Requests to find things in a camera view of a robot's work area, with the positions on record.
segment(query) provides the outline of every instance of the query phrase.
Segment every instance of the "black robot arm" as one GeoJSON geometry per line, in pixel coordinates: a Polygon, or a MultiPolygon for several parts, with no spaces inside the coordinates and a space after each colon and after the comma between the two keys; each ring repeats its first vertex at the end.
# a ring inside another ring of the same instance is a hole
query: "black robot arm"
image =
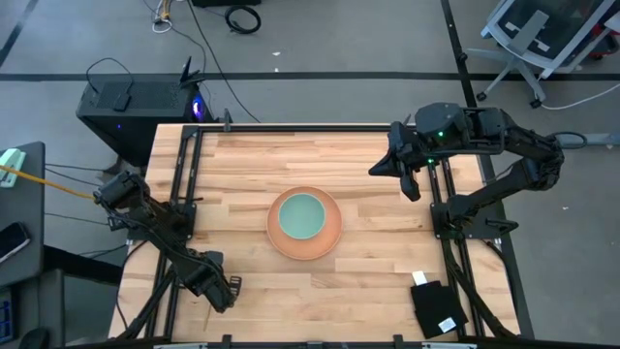
{"type": "Polygon", "coordinates": [[[141,177],[124,172],[95,192],[95,203],[106,210],[113,230],[141,230],[171,261],[171,269],[194,295],[205,295],[217,312],[233,306],[241,280],[236,276],[231,282],[226,279],[223,254],[199,253],[185,247],[193,230],[191,215],[170,203],[159,203],[149,194],[141,177]],[[117,211],[123,207],[129,211],[117,211]]]}
{"type": "Polygon", "coordinates": [[[416,131],[393,122],[387,138],[387,154],[369,174],[400,177],[401,189],[411,201],[419,199],[413,172],[429,163],[457,154],[494,155],[504,150],[523,156],[505,177],[471,195],[449,198],[452,223],[469,219],[480,208],[520,190],[552,187],[564,162],[555,137],[519,127],[499,109],[462,109],[456,104],[435,103],[416,113],[416,131]]]}

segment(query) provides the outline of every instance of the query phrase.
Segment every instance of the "chair backrest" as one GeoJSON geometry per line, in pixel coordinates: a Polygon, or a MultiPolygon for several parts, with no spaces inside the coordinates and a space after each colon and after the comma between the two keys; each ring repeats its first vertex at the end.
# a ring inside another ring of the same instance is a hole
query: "chair backrest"
{"type": "Polygon", "coordinates": [[[614,0],[503,0],[487,28],[512,53],[556,69],[578,54],[614,0]]]}

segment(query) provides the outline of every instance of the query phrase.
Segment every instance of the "wood grain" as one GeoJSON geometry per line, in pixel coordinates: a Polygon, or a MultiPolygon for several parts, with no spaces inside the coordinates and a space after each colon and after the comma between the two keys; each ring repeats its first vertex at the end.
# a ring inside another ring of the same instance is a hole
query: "wood grain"
{"type": "MultiPolygon", "coordinates": [[[[159,200],[170,196],[181,127],[158,128],[146,179],[159,200]]],[[[416,174],[421,199],[415,203],[400,193],[398,179],[367,174],[387,142],[384,133],[205,135],[195,193],[203,200],[197,202],[189,246],[222,251],[225,272],[242,276],[243,287],[224,314],[211,311],[205,298],[181,290],[173,339],[219,341],[228,333],[235,341],[391,341],[402,333],[405,340],[423,340],[409,294],[411,272],[423,270],[429,280],[446,283],[446,269],[432,234],[426,171],[416,174]],[[341,240],[315,261],[281,255],[265,234],[271,203],[299,185],[328,192],[344,217],[341,240]]],[[[187,155],[192,149],[190,143],[187,155]]],[[[450,163],[458,192],[482,186],[476,157],[457,156],[450,163]]],[[[186,161],[181,196],[188,168],[186,161]]],[[[481,241],[468,245],[480,295],[518,332],[501,260],[481,241]]],[[[129,321],[150,295],[156,263],[157,251],[147,244],[125,268],[118,299],[129,321]]],[[[163,331],[167,299],[157,333],[163,331]]],[[[110,336],[121,331],[115,313],[110,336]]],[[[455,334],[435,339],[455,340],[455,334]]]]}

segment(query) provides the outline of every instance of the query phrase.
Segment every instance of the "office chair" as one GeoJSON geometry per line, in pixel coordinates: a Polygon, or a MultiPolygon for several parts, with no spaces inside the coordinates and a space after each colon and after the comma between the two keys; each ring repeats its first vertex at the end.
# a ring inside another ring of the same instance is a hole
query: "office chair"
{"type": "Polygon", "coordinates": [[[599,35],[593,28],[605,17],[613,16],[615,0],[503,0],[487,19],[480,33],[493,38],[501,50],[467,48],[459,59],[468,54],[505,62],[506,68],[497,78],[476,95],[483,101],[495,85],[509,72],[517,70],[534,90],[538,108],[546,99],[539,79],[554,72],[569,73],[606,37],[610,29],[599,35]],[[542,68],[539,79],[528,64],[542,68]]]}

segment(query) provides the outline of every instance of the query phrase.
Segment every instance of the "chair wheel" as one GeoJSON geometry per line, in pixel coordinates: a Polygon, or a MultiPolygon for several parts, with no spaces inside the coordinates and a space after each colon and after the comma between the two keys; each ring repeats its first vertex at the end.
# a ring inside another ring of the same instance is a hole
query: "chair wheel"
{"type": "Polygon", "coordinates": [[[541,102],[541,100],[539,99],[535,99],[534,101],[530,102],[530,107],[532,107],[532,109],[539,108],[542,105],[543,105],[543,102],[541,102]]]}

